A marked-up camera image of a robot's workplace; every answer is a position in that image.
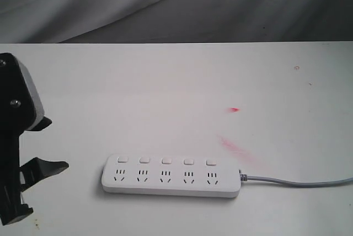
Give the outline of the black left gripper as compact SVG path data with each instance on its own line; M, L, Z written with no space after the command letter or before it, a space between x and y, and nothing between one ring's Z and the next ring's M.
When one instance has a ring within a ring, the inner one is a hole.
M1 54L1 222L16 223L33 209L21 202L21 192L69 167L65 161L35 157L20 167L19 137L26 130L39 132L52 120L44 116L35 126L33 101L19 61L11 53Z

